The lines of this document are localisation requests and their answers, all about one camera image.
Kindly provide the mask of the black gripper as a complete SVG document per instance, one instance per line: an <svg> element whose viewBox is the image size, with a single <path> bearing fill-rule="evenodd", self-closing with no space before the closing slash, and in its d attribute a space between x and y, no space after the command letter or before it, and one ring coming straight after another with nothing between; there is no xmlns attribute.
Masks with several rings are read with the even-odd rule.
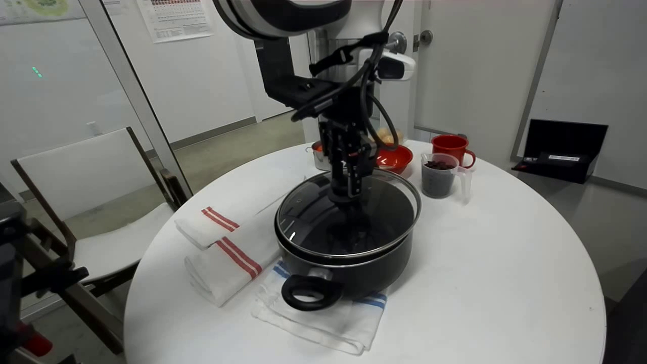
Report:
<svg viewBox="0 0 647 364"><path fill-rule="evenodd" d="M368 140L368 116L372 108L359 87L347 87L333 96L319 120L324 156L330 164L330 199L347 202L361 199L363 180L373 173L373 147Z"/></svg>

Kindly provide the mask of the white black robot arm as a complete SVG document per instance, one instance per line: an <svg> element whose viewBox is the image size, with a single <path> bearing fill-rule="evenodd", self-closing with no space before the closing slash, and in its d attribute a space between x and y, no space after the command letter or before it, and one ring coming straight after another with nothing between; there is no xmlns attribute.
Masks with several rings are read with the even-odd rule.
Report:
<svg viewBox="0 0 647 364"><path fill-rule="evenodd" d="M373 173L370 118L388 39L384 0L211 2L223 22L255 44L264 94L294 122L319 122L332 200L353 207Z"/></svg>

